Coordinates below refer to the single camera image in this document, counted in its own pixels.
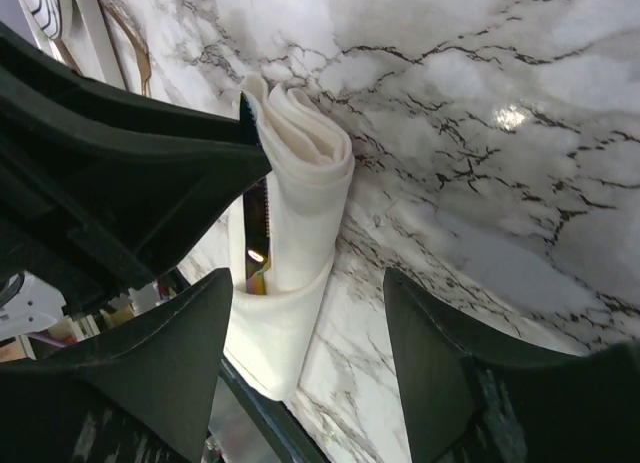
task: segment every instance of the utensil wrapped in napkin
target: utensil wrapped in napkin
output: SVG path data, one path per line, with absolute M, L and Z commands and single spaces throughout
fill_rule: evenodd
M 241 86 L 273 171 L 267 176 L 269 265 L 265 295 L 246 286 L 242 198 L 231 206 L 233 304 L 224 353 L 273 400 L 296 387 L 331 272 L 353 176 L 351 140 L 301 90 L 270 93 L 258 76 Z

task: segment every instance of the black plastic object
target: black plastic object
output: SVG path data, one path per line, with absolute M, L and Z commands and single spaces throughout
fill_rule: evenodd
M 329 463 L 287 407 L 251 388 L 224 356 L 220 376 L 282 463 Z
M 82 314 L 165 274 L 270 170 L 253 125 L 81 78 L 0 23 L 0 281 L 28 270 Z
M 215 270 L 113 330 L 0 365 L 2 461 L 200 462 L 231 296 Z
M 412 460 L 638 459 L 640 344 L 570 356 L 507 336 L 387 270 L 385 307 Z

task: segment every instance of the white object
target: white object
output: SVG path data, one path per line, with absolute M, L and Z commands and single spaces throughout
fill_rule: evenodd
M 87 335 L 84 334 L 78 322 L 71 319 L 67 320 L 67 322 L 69 323 L 69 328 L 71 329 L 71 333 L 75 337 L 76 341 L 84 341 L 87 339 Z
M 46 330 L 64 318 L 66 302 L 58 290 L 26 272 L 9 281 L 9 285 L 20 283 L 19 292 L 0 307 L 0 340 Z
M 126 90 L 98 0 L 76 0 L 79 14 L 66 43 L 82 74 Z
M 22 0 L 28 10 L 27 18 L 33 18 L 47 38 L 57 40 L 69 36 L 73 17 L 73 0 Z
M 96 320 L 92 315 L 87 315 L 80 318 L 78 320 L 78 324 L 80 325 L 80 328 L 82 328 L 82 331 L 86 335 L 86 338 L 92 338 L 100 334 L 100 329 L 98 328 Z
M 126 89 L 98 0 L 73 1 L 20 0 L 38 47 L 69 64 L 56 46 L 64 45 L 83 76 Z
M 26 335 L 20 335 L 17 340 L 20 342 L 24 355 L 31 360 L 35 360 L 36 354 L 33 352 L 33 347 L 31 346 L 31 340 L 29 340 L 29 337 Z
M 242 198 L 231 206 L 235 291 L 224 353 L 257 391 L 282 400 L 296 387 L 335 254 L 355 161 L 351 140 L 296 89 L 249 76 L 242 84 L 273 172 L 267 295 L 245 293 Z
M 139 290 L 131 288 L 129 290 L 129 296 L 131 298 L 133 314 L 136 316 L 152 310 L 162 302 L 162 296 L 158 291 L 158 284 L 155 281 L 143 286 Z

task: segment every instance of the folded cloth napkin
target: folded cloth napkin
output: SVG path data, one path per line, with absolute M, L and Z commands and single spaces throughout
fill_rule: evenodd
M 229 214 L 234 282 L 224 353 L 244 379 L 273 400 L 296 388 L 335 255 L 353 176 L 351 140 L 297 89 L 271 93 L 258 76 L 241 86 L 273 171 L 267 176 L 266 295 L 246 293 L 242 198 Z

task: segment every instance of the marble surface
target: marble surface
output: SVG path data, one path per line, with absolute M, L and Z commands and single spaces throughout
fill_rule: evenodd
M 146 42 L 153 97 L 232 115 L 257 71 L 353 139 L 338 256 L 287 402 L 330 460 L 410 461 L 387 266 L 560 351 L 640 334 L 640 0 L 101 1 Z M 183 262 L 191 280 L 228 261 L 226 224 Z

